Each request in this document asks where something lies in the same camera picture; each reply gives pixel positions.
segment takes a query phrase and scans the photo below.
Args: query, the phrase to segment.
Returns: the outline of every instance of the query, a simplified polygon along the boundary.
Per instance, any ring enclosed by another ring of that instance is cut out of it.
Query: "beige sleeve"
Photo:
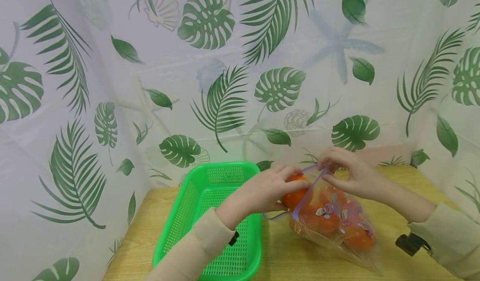
[[[234,236],[211,208],[158,263],[145,281],[195,281]]]
[[[480,225],[445,204],[426,222],[411,223],[411,231],[432,248],[432,257],[454,276],[480,281]]]

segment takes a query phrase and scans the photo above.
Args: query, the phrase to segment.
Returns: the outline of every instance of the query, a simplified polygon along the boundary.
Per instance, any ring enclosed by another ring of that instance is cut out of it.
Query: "green basket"
[[[168,214],[153,253],[153,266],[211,207],[217,207],[259,172],[251,162],[203,164],[190,170]],[[255,275],[262,256],[261,215],[253,214],[237,227],[240,237],[202,272],[199,281],[246,281]]]

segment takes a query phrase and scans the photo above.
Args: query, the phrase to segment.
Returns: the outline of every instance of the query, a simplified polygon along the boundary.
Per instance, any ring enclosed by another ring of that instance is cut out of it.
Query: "black object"
[[[230,242],[228,244],[230,246],[233,246],[237,242],[237,238],[239,238],[239,237],[240,237],[240,234],[238,233],[238,231],[235,230],[235,234],[232,237],[232,240],[230,240]]]
[[[427,250],[429,255],[432,255],[432,248],[428,245],[428,243],[423,240],[423,238],[413,233],[410,233],[408,236],[402,234],[395,242],[395,246],[399,247],[410,256],[414,256],[420,250],[420,248],[424,248]]]

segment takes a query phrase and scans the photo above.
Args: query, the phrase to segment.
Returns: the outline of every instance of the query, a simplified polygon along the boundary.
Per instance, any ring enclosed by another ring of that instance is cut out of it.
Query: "wooden table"
[[[419,171],[410,166],[379,168],[385,176],[433,202],[453,204]],[[347,172],[339,171],[339,177]],[[178,188],[151,190],[143,200],[104,281],[143,281],[152,268],[152,253]],[[275,222],[263,222],[262,264],[254,281],[451,281],[457,280],[425,250],[413,258],[395,246],[408,234],[406,221],[387,206],[363,200],[381,244],[383,276],[355,266]]]

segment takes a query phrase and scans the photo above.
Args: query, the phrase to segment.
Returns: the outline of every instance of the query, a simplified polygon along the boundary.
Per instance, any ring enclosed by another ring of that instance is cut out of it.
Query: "clear plastic bag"
[[[304,177],[313,183],[295,209],[263,217],[381,274],[378,239],[360,202],[325,182],[321,178],[325,171],[317,171],[316,165],[303,171]]]

